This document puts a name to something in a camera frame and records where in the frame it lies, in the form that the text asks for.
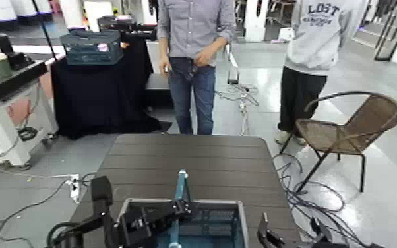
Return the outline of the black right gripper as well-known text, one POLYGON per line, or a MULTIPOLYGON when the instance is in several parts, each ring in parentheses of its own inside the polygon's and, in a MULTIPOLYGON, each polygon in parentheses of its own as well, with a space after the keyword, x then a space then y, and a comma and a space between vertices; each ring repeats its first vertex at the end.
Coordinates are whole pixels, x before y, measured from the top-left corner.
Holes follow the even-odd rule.
POLYGON ((346 244, 333 243, 332 234, 318 218, 312 217, 310 220, 311 229, 316 234, 313 242, 284 242, 278 234, 268 228, 268 224, 268 214, 263 212, 257 228, 257 239, 264 248, 348 248, 346 244))

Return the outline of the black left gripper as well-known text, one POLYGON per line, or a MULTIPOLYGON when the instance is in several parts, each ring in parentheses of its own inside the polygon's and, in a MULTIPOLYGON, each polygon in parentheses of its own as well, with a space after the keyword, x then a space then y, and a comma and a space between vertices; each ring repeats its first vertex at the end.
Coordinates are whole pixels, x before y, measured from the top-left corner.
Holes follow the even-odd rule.
POLYGON ((145 209, 128 209, 119 217, 121 244, 124 247, 156 248, 157 236, 173 223, 189 222, 195 217, 195 203, 185 200, 165 202, 149 214, 145 209))

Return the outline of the checked shirt man left hand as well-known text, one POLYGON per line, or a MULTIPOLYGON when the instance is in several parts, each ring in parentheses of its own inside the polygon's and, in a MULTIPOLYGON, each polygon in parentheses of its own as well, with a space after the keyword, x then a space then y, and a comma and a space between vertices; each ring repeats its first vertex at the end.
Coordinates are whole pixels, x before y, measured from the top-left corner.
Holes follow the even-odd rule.
POLYGON ((204 67, 211 64, 211 60, 215 54, 215 51, 211 47, 207 47, 200 51, 194 58, 194 65, 197 67, 204 67))

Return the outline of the checked shirt man right hand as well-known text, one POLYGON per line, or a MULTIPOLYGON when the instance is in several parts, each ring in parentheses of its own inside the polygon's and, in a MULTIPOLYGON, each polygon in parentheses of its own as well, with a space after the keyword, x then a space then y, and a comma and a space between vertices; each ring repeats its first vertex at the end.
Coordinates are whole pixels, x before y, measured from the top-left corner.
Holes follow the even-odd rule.
POLYGON ((167 56, 161 56, 159 58, 159 70, 164 77, 168 77, 169 72, 171 71, 171 64, 167 56))

